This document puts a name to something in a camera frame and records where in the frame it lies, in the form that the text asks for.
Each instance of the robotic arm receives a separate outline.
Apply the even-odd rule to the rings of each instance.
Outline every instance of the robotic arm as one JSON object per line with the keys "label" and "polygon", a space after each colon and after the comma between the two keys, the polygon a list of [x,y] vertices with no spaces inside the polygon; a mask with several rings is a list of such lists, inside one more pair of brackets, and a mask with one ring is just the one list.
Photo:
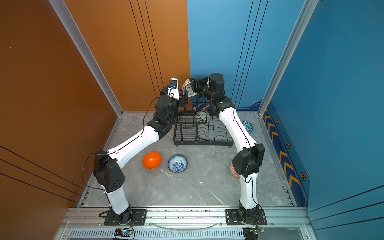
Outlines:
{"label": "robotic arm", "polygon": [[[245,224],[251,224],[261,211],[256,199],[256,179],[263,160],[264,146],[257,144],[248,134],[233,103],[225,96],[223,75],[214,73],[209,77],[190,79],[190,88],[197,97],[203,96],[209,100],[213,114],[219,117],[232,136],[238,152],[232,162],[240,175],[239,214]],[[169,85],[161,90],[161,95],[155,105],[153,119],[142,130],[119,146],[107,152],[99,150],[95,155],[93,174],[105,190],[110,209],[121,225],[129,223],[132,215],[122,188],[125,177],[121,168],[138,152],[172,129],[179,108],[178,80],[171,78]]]}

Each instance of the vent grille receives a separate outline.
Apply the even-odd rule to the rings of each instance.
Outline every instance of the vent grille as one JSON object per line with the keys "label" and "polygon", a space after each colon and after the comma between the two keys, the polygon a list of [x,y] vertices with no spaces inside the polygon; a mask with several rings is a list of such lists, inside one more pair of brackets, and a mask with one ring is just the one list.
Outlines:
{"label": "vent grille", "polygon": [[[77,239],[111,239],[115,228],[73,228],[69,234],[70,240]],[[177,231],[159,228],[137,228],[135,240],[145,239],[244,239],[242,228],[216,228],[210,230]]]}

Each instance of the orange patterned plate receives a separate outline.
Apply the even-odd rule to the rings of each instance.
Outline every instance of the orange patterned plate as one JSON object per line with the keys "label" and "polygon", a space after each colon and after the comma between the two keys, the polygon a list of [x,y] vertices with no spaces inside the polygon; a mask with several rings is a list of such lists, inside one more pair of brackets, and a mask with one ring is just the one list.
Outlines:
{"label": "orange patterned plate", "polygon": [[231,172],[232,176],[236,177],[237,179],[240,179],[240,176],[237,174],[237,172],[235,171],[235,169],[233,168],[233,164],[231,162],[231,164],[229,165],[229,171]]}

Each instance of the orange wall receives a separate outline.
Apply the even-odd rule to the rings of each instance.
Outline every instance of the orange wall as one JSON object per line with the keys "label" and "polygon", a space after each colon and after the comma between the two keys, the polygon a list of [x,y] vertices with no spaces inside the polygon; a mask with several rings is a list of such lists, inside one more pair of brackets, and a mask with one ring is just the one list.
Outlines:
{"label": "orange wall", "polygon": [[25,158],[0,147],[1,239],[52,239],[117,116],[48,0],[2,1],[0,32],[0,146]]}
{"label": "orange wall", "polygon": [[147,110],[170,78],[181,88],[190,77],[186,0],[65,4],[124,111]]}

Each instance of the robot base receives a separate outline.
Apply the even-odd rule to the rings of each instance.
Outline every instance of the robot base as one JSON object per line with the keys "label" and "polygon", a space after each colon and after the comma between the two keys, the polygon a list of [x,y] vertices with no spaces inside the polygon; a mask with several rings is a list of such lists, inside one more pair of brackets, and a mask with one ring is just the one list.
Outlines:
{"label": "robot base", "polygon": [[267,225],[265,212],[260,205],[252,209],[244,209],[240,204],[238,209],[226,209],[227,225]]}
{"label": "robot base", "polygon": [[131,210],[129,206],[122,214],[117,215],[112,210],[109,210],[107,216],[105,217],[104,225],[105,226],[129,226],[135,224],[136,226],[143,226],[145,219],[147,217],[146,209],[134,209]]}

